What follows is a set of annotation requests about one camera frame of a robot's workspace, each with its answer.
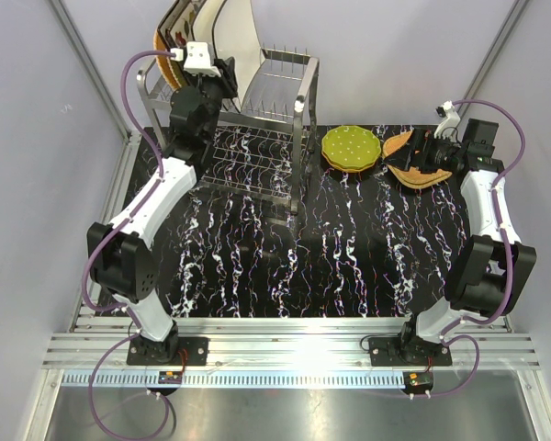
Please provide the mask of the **white square plate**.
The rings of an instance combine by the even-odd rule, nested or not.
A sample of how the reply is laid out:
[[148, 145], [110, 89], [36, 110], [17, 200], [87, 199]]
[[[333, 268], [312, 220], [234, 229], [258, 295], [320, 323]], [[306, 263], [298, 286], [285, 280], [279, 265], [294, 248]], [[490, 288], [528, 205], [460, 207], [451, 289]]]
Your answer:
[[208, 1], [210, 41], [215, 56], [233, 58], [238, 92], [232, 108], [243, 110], [247, 91], [265, 57], [258, 39], [250, 0]]

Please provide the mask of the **green polka dot plate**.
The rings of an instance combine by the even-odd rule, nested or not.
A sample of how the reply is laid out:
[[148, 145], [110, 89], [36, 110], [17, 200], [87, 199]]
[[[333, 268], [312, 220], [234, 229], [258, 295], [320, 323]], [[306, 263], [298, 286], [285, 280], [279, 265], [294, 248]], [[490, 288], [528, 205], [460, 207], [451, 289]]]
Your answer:
[[370, 130], [345, 125], [328, 130], [321, 141], [321, 155], [332, 159], [347, 157], [372, 158], [381, 156], [379, 138]]

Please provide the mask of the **yellow polka dot plate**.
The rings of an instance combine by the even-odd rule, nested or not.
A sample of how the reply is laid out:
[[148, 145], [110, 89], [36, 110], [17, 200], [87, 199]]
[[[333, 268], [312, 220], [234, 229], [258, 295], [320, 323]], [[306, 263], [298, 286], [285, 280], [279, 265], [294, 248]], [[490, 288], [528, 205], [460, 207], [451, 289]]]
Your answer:
[[360, 173], [365, 170], [373, 167], [377, 160], [379, 159], [378, 155], [374, 155], [372, 158], [362, 158], [362, 157], [347, 157], [338, 158], [337, 160], [330, 158], [329, 156], [323, 154], [323, 159], [328, 165], [333, 169], [339, 170], [346, 173]]

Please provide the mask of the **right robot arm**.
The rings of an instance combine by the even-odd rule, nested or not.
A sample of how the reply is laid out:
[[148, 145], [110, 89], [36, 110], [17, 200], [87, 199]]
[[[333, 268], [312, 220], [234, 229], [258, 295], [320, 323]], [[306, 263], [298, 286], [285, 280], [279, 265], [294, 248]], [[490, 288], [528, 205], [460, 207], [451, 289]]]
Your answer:
[[487, 325], [512, 311], [536, 263], [536, 251], [515, 232], [504, 195], [505, 170], [494, 158], [495, 122], [471, 119], [463, 138], [445, 126], [417, 128], [383, 144], [388, 168], [405, 183], [415, 176], [457, 179], [468, 210], [470, 236], [446, 276], [444, 295], [413, 315], [383, 344], [370, 341], [372, 363], [385, 356], [403, 366], [451, 362], [456, 329]]

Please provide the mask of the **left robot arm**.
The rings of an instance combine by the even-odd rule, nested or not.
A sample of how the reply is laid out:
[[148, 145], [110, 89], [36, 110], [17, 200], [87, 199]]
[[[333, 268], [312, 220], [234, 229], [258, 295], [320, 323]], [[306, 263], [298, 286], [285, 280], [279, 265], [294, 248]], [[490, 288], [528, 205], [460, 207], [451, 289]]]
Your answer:
[[161, 151], [150, 144], [155, 172], [126, 208], [106, 224], [94, 223], [86, 235], [81, 285], [94, 281], [114, 299], [110, 308], [132, 319], [136, 331], [128, 338], [130, 365], [206, 363], [208, 339], [180, 338], [162, 305], [152, 243], [175, 205], [205, 174], [222, 104], [238, 95], [238, 84], [231, 57], [209, 61], [188, 53], [184, 69], [192, 83], [170, 98], [168, 147]]

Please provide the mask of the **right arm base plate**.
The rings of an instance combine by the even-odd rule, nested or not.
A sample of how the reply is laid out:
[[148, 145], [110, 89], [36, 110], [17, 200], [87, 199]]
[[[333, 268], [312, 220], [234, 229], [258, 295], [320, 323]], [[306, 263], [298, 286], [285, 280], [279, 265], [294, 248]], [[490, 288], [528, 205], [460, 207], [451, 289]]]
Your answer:
[[450, 367], [453, 364], [448, 348], [418, 337], [409, 343], [397, 335], [370, 336], [366, 341], [370, 363], [375, 368]]

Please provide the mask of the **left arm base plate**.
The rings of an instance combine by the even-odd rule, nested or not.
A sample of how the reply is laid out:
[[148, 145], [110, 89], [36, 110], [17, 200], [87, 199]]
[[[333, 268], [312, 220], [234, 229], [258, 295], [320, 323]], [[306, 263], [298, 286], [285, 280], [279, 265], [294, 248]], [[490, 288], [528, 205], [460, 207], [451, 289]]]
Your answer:
[[168, 337], [164, 342], [153, 342], [137, 337], [129, 344], [129, 366], [204, 367], [208, 359], [209, 339], [200, 336]]

